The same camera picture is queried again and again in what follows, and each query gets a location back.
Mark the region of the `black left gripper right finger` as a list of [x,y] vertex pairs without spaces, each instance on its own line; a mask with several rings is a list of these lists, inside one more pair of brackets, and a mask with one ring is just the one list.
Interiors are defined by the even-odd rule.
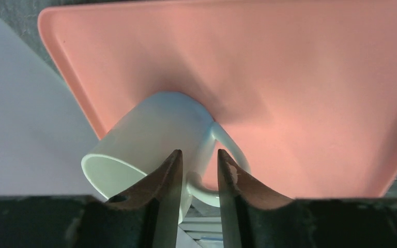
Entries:
[[225,247],[397,247],[397,198],[291,199],[218,151]]

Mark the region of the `white mug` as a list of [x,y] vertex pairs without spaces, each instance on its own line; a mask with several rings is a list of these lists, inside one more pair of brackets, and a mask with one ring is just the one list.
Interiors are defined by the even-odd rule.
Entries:
[[182,185],[178,220],[193,198],[220,205],[217,191],[202,177],[216,143],[249,172],[246,156],[209,111],[193,98],[173,91],[158,92],[129,111],[81,161],[83,173],[105,198],[111,198],[155,171],[176,149],[182,151]]

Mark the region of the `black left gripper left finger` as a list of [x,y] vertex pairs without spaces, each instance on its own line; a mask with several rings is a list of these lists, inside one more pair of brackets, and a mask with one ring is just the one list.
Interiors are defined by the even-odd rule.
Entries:
[[100,201],[90,195],[0,196],[0,247],[175,247],[182,152]]

